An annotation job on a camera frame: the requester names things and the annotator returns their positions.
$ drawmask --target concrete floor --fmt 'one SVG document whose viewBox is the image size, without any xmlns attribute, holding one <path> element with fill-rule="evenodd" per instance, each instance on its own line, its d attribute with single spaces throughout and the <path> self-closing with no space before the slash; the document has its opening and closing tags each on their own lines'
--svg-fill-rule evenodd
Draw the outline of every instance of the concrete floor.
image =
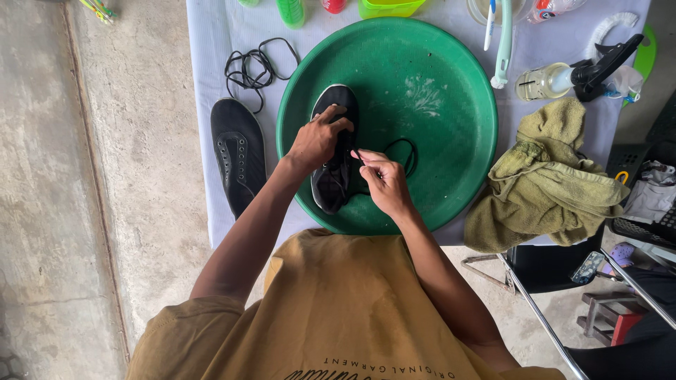
<svg viewBox="0 0 676 380">
<path fill-rule="evenodd" d="M 616 142 L 644 136 L 676 88 L 669 3 L 653 0 L 658 61 Z M 76 1 L 0 5 L 0 356 L 15 352 L 31 379 L 123 378 L 145 323 L 187 299 L 212 252 L 185 2 L 106 5 L 113 26 Z M 475 254 L 444 251 L 458 266 Z M 572 378 L 526 303 L 461 273 L 523 365 Z M 566 345 L 597 347 L 575 324 L 581 294 L 615 286 L 535 298 Z"/>
</svg>

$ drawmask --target black shoelace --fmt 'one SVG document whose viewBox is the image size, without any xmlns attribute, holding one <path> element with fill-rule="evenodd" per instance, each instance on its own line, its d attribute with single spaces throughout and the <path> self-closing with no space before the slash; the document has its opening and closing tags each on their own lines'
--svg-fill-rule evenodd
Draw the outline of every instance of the black shoelace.
<svg viewBox="0 0 676 380">
<path fill-rule="evenodd" d="M 263 95 L 261 95 L 260 89 L 271 85 L 272 81 L 275 78 L 280 80 L 289 80 L 291 78 L 291 76 L 289 76 L 288 78 L 283 78 L 282 76 L 277 74 L 277 72 L 274 70 L 274 67 L 272 67 L 272 62 L 270 61 L 270 58 L 268 58 L 268 56 L 262 50 L 263 45 L 274 40 L 282 40 L 286 42 L 287 46 L 289 47 L 289 50 L 291 51 L 291 54 L 296 60 L 296 67 L 298 67 L 298 65 L 300 64 L 300 58 L 298 57 L 298 54 L 296 54 L 296 52 L 293 50 L 291 44 L 289 44 L 289 42 L 283 39 L 282 37 L 275 37 L 273 39 L 265 40 L 258 45 L 258 49 L 249 50 L 249 52 L 246 54 L 242 54 L 240 51 L 235 50 L 230 54 L 230 57 L 228 57 L 228 60 L 225 62 L 225 71 L 224 71 L 225 88 L 228 89 L 228 94 L 230 94 L 230 96 L 233 97 L 233 93 L 230 91 L 229 85 L 230 81 L 233 81 L 235 82 L 236 85 L 239 85 L 243 89 L 253 89 L 260 98 L 260 107 L 258 108 L 258 111 L 253 113 L 254 115 L 257 114 L 258 112 L 261 112 L 264 105 Z M 263 66 L 263 72 L 258 74 L 255 78 L 249 75 L 249 73 L 247 72 L 247 58 L 253 58 L 256 61 L 258 61 L 258 63 L 261 64 L 261 66 Z M 240 69 L 239 71 L 228 72 L 228 69 L 230 69 L 230 64 L 237 60 L 241 60 L 242 69 Z M 261 80 L 265 77 L 266 74 L 268 75 L 268 78 L 264 82 L 261 82 Z M 241 80 L 233 78 L 235 75 L 240 75 Z"/>
<path fill-rule="evenodd" d="M 406 142 L 411 146 L 411 152 L 408 153 L 408 156 L 406 157 L 406 163 L 404 163 L 404 172 L 406 173 L 406 178 L 408 178 L 411 174 L 413 174 L 413 172 L 416 170 L 416 167 L 418 166 L 418 148 L 416 148 L 415 144 L 413 144 L 413 141 L 411 141 L 411 140 L 409 140 L 405 137 L 402 137 L 401 139 L 396 139 L 395 141 L 392 141 L 390 144 L 388 144 L 387 147 L 385 147 L 385 149 L 383 149 L 383 153 L 386 153 L 388 149 L 390 149 L 396 143 L 399 143 L 401 141 Z M 362 164 L 362 166 L 365 166 L 364 161 L 362 160 L 362 156 L 359 154 L 359 149 L 357 149 L 353 145 L 350 145 L 349 150 L 354 151 L 354 153 L 357 155 L 357 159 L 359 160 L 359 162 Z M 347 189 L 344 188 L 343 185 L 340 183 L 340 181 L 336 177 L 333 176 L 332 172 L 329 173 L 329 176 L 331 177 L 331 179 L 333 179 L 333 181 L 336 183 L 336 185 L 338 185 L 338 188 L 340 189 L 341 194 L 345 198 L 345 201 L 343 202 L 343 206 L 346 205 L 349 202 L 350 198 L 352 198 L 353 196 L 355 196 L 357 194 L 371 196 L 371 194 L 369 192 L 366 192 L 366 191 L 355 191 L 354 193 L 348 195 Z"/>
</svg>

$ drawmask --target black shoe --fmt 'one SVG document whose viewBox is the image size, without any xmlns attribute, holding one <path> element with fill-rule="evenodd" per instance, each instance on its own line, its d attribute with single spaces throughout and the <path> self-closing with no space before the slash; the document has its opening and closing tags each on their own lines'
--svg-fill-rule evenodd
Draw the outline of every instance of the black shoe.
<svg viewBox="0 0 676 380">
<path fill-rule="evenodd" d="M 327 87 L 314 104 L 310 119 L 324 112 L 332 104 L 342 105 L 347 108 L 347 111 L 342 115 L 336 115 L 331 122 L 345 117 L 354 124 L 354 132 L 343 130 L 338 133 L 338 142 L 333 157 L 321 168 L 315 170 L 310 177 L 314 202 L 329 215 L 338 212 L 340 207 L 347 202 L 347 187 L 352 174 L 352 157 L 349 152 L 354 148 L 359 127 L 357 98 L 345 85 Z"/>
<path fill-rule="evenodd" d="M 263 132 L 254 114 L 230 97 L 214 104 L 211 125 L 223 189 L 237 219 L 266 182 Z"/>
</svg>

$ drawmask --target toothbrush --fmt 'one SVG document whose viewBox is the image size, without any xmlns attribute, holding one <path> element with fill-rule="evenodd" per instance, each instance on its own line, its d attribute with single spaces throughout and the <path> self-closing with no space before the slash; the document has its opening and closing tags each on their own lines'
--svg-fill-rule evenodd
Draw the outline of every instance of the toothbrush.
<svg viewBox="0 0 676 380">
<path fill-rule="evenodd" d="M 502 0 L 502 32 L 496 59 L 496 75 L 491 78 L 494 89 L 502 89 L 507 84 L 507 67 L 512 57 L 512 0 Z"/>
<path fill-rule="evenodd" d="M 496 24 L 496 0 L 491 0 L 491 5 L 488 8 L 488 19 L 486 20 L 486 38 L 483 41 L 483 50 L 487 51 L 491 45 L 491 38 L 493 37 L 493 27 Z"/>
</svg>

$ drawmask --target green plastic bottle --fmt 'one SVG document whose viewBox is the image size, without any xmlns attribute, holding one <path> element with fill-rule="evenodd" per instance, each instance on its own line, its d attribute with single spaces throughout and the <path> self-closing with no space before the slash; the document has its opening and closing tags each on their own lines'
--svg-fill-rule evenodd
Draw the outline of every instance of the green plastic bottle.
<svg viewBox="0 0 676 380">
<path fill-rule="evenodd" d="M 258 0 L 237 0 L 243 7 L 253 8 L 258 5 Z"/>
<path fill-rule="evenodd" d="M 276 0 L 279 16 L 289 29 L 298 29 L 305 22 L 305 12 L 301 0 Z"/>
</svg>

